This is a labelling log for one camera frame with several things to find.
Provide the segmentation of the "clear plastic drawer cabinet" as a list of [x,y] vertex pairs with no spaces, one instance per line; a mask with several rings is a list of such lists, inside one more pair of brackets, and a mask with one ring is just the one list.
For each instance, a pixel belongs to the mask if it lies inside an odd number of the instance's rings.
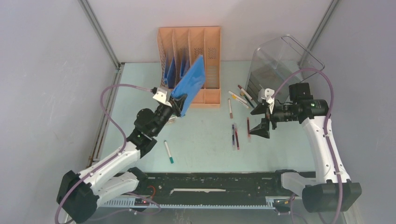
[[245,90],[258,103],[261,89],[277,90],[292,73],[305,68],[323,70],[325,64],[295,37],[277,37],[254,51]]

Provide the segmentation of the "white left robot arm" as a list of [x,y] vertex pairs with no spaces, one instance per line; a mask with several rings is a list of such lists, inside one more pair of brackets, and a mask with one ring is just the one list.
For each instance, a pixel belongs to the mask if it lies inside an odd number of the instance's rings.
[[138,168],[121,176],[116,174],[150,152],[170,117],[182,115],[187,98],[187,94],[170,97],[166,103],[159,103],[155,111],[141,109],[136,115],[133,131],[118,149],[89,168],[64,174],[57,195],[59,209],[81,224],[89,220],[99,206],[119,195],[146,192],[146,175]]

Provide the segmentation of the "blue folder bottom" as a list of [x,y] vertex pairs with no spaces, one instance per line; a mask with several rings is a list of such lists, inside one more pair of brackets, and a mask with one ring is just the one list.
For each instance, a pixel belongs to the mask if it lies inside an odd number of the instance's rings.
[[181,117],[183,117],[194,98],[199,93],[206,81],[205,77],[205,62],[203,55],[199,55],[193,65],[188,69],[184,77],[179,81],[174,90],[171,91],[171,96],[177,100],[186,95],[183,107],[181,110]]

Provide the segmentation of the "orange red gel pen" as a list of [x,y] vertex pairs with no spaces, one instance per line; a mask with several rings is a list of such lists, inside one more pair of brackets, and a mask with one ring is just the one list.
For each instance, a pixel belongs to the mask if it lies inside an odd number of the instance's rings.
[[249,119],[249,117],[247,117],[247,139],[248,139],[248,142],[251,142],[250,119]]

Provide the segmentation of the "brown cap white marker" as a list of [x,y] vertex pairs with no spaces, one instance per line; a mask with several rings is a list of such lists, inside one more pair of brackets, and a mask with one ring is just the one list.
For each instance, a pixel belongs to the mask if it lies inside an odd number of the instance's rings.
[[231,99],[228,99],[227,101],[228,101],[229,116],[230,116],[230,119],[233,119],[233,111],[232,111]]

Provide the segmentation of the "orange plastic file organizer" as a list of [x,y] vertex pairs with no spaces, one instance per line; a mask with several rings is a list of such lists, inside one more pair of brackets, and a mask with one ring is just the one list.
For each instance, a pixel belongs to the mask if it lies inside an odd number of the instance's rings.
[[157,44],[162,67],[161,86],[164,86],[163,72],[167,55],[173,55],[176,62],[176,84],[180,81],[179,73],[182,51],[189,49],[190,66],[199,55],[205,62],[206,81],[197,96],[192,108],[218,108],[221,99],[220,87],[220,50],[221,27],[162,27],[157,32]]

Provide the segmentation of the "dark red gel pen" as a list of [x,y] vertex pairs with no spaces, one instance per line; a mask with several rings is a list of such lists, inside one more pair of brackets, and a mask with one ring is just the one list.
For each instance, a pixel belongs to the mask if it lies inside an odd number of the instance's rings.
[[240,150],[240,144],[239,144],[239,138],[238,138],[238,130],[237,130],[237,126],[236,125],[234,125],[234,136],[235,136],[236,148],[237,148],[237,150]]

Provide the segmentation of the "green cap white marker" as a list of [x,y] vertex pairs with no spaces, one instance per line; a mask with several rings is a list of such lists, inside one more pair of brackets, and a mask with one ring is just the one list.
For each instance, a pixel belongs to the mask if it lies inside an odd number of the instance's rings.
[[172,154],[171,154],[171,151],[170,151],[168,142],[167,142],[166,140],[164,141],[164,146],[165,146],[165,149],[166,149],[166,151],[167,151],[167,154],[168,154],[170,163],[171,163],[171,164],[174,164],[174,159],[173,159],[173,157],[172,157]]

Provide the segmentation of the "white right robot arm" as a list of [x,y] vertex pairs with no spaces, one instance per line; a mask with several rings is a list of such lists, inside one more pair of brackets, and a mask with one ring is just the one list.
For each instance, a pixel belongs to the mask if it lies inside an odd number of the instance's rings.
[[335,140],[332,136],[331,120],[326,116],[328,103],[314,99],[308,83],[289,86],[291,104],[275,105],[273,89],[261,89],[258,105],[252,115],[264,117],[249,134],[270,138],[269,130],[276,129],[279,122],[297,121],[302,125],[309,140],[314,159],[315,179],[303,177],[295,170],[277,170],[277,179],[272,181],[272,190],[277,195],[291,191],[301,196],[305,209],[310,213],[337,211],[345,212],[362,194],[361,185],[352,182],[345,170]]

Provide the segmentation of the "purple gel pen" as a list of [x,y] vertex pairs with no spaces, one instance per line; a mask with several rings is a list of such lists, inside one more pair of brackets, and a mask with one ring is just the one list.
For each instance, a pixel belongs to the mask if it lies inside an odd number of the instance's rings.
[[233,150],[235,149],[235,129],[234,129],[234,124],[232,124],[232,147]]

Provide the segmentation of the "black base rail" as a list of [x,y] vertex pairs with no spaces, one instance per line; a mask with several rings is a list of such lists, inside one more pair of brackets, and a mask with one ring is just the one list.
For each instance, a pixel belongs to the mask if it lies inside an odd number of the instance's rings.
[[147,173],[133,190],[152,196],[161,207],[267,207],[269,199],[288,199],[292,192],[280,184],[277,172]]

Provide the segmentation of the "yellow cap white marker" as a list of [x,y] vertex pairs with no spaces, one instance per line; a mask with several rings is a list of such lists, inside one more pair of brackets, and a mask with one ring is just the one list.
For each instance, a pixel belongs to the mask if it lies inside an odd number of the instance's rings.
[[235,95],[232,95],[232,98],[235,99],[237,102],[239,102],[240,104],[242,104],[245,108],[249,109],[249,106],[243,102],[241,99],[239,99],[238,97],[236,97]]

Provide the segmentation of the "dark red cap marker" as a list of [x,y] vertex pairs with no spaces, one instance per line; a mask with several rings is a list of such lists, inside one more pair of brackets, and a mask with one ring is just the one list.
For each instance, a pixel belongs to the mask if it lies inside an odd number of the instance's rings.
[[252,100],[253,98],[248,94],[248,92],[241,86],[241,85],[237,85],[238,88],[245,94],[245,96],[249,99]]

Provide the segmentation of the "blue folder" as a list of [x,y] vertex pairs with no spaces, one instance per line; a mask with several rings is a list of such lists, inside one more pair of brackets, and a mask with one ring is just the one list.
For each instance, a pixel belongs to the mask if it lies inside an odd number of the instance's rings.
[[194,98],[199,93],[206,81],[205,77],[205,62],[203,55],[199,55],[193,65],[188,69],[184,77],[179,81],[174,90],[171,91],[171,96],[177,100],[186,95],[183,107],[181,110],[181,117],[183,117]]
[[180,67],[180,73],[179,73],[179,79],[181,80],[185,74],[187,73],[188,69],[190,67],[190,54],[189,54],[189,49],[184,48],[182,51],[182,60],[181,60],[181,67]]
[[167,55],[165,61],[165,67],[163,72],[164,86],[169,89],[175,88],[176,83],[176,62],[173,55]]

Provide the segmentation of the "blue folder top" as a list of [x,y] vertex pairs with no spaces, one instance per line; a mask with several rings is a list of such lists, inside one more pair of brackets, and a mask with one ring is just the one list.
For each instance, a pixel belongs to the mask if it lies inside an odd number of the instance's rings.
[[176,83],[176,62],[173,55],[167,55],[165,61],[165,67],[163,72],[164,86],[169,89],[175,88]]

